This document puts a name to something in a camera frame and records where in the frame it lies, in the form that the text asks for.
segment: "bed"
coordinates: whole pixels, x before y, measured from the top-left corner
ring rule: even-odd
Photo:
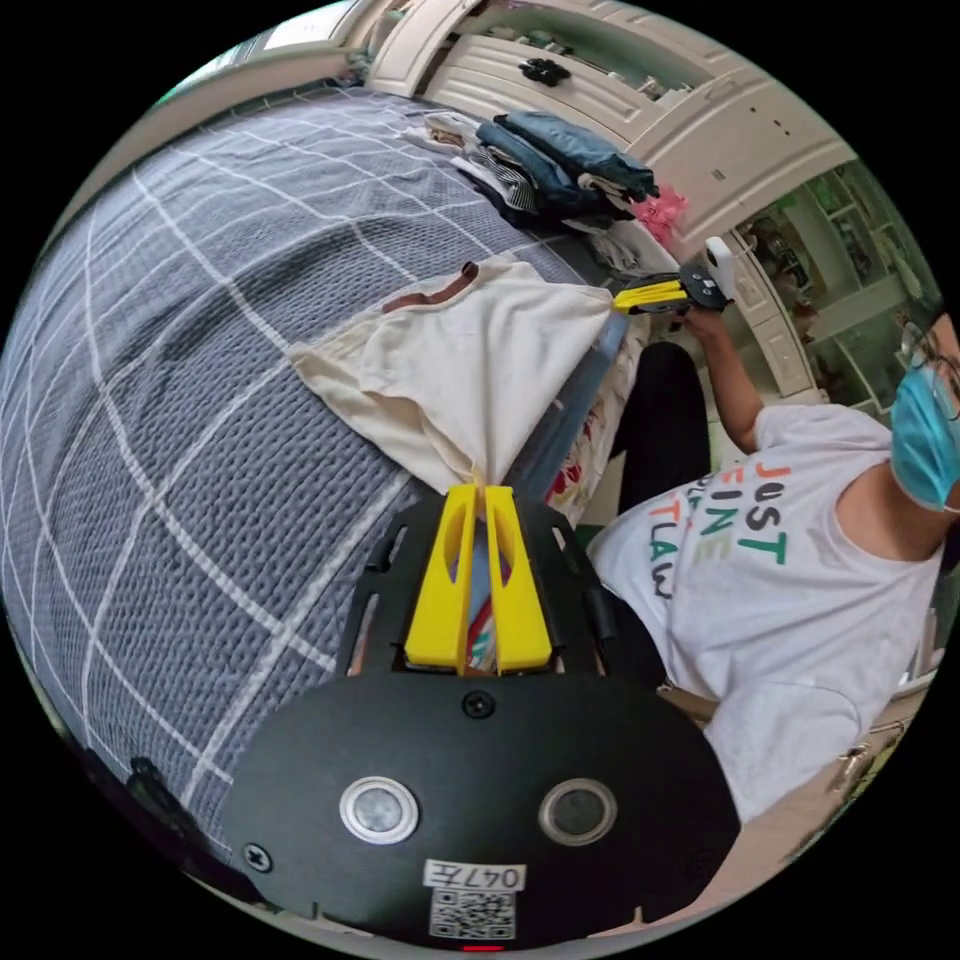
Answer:
[[[80,743],[124,779],[149,758],[225,860],[239,754],[329,678],[355,577],[423,493],[304,388],[287,345],[494,253],[608,281],[580,241],[515,230],[398,139],[426,109],[315,85],[165,146],[47,251],[3,353],[13,636]],[[631,325],[552,485],[573,522],[642,341]]]

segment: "face mask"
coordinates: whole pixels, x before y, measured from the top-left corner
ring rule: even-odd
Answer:
[[[958,513],[947,497],[960,481],[960,421],[945,410],[953,398],[929,367],[909,370],[891,410],[893,474],[903,492],[928,510]]]

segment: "window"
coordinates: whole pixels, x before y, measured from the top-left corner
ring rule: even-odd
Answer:
[[[329,40],[356,2],[357,0],[339,0],[281,23],[279,27],[274,27],[263,49],[275,50],[298,43],[322,43]]]
[[[240,51],[240,48],[243,46],[245,46],[245,44],[237,44],[237,46],[232,47],[226,53],[221,53],[219,57],[215,57],[209,63],[202,66],[199,70],[194,70],[189,77],[187,77],[185,80],[181,80],[171,91],[161,97],[158,102],[163,103],[165,100],[169,100],[175,94],[180,93],[189,86],[192,86],[198,80],[203,80],[204,77],[209,77],[212,74],[219,73],[219,71],[229,67],[230,64],[233,63],[237,53]]]

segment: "cream cloth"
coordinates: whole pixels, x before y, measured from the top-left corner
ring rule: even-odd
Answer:
[[[346,424],[439,493],[501,483],[610,315],[608,290],[510,256],[398,291],[288,356]],[[438,303],[396,307],[411,293]]]

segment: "black pants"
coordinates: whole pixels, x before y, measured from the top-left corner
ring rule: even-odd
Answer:
[[[683,347],[662,341],[640,355],[637,381],[613,442],[626,454],[618,513],[710,472],[707,408],[697,368]],[[649,689],[667,673],[647,628],[628,604],[607,591],[617,625],[616,666]]]

